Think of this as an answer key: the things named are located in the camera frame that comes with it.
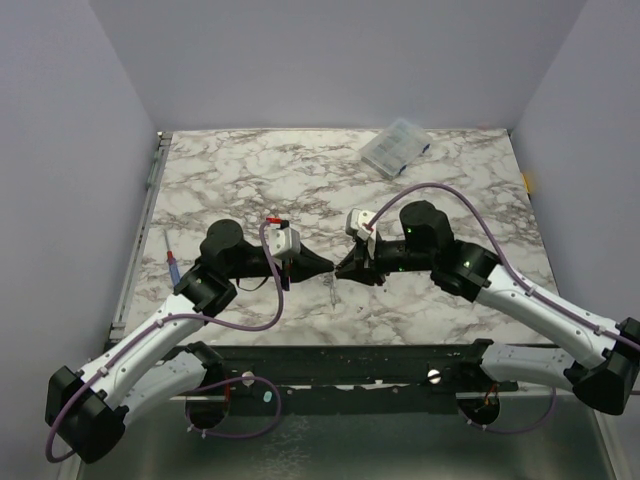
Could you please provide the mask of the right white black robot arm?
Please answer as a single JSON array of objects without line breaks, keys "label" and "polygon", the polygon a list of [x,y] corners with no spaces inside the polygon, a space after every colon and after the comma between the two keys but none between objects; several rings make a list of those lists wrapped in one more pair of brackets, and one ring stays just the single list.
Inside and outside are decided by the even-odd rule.
[{"label": "right white black robot arm", "polygon": [[553,342],[551,348],[489,344],[459,367],[467,389],[481,391],[493,381],[533,383],[570,391],[605,414],[624,412],[639,375],[638,320],[593,314],[488,249],[455,239],[447,215],[427,201],[402,208],[401,240],[382,239],[373,217],[366,210],[349,213],[345,231],[354,246],[337,266],[337,278],[381,286],[391,273],[426,271],[444,292],[506,314]]}]

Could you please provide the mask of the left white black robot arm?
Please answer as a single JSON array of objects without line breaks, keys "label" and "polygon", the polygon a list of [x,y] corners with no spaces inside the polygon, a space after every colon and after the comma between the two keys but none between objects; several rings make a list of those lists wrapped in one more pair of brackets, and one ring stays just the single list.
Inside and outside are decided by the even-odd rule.
[{"label": "left white black robot arm", "polygon": [[[62,367],[50,377],[45,408],[48,462],[79,455],[93,463],[119,442],[134,416],[152,404],[190,391],[214,392],[221,380],[215,364],[193,353],[169,361],[164,356],[208,324],[245,332],[274,327],[290,284],[334,268],[309,250],[286,220],[268,218],[258,234],[260,243],[253,246],[236,221],[213,223],[193,266],[147,320],[78,370]],[[274,280],[277,308],[270,321],[245,325],[219,319],[237,295],[236,281],[244,278]]]}]

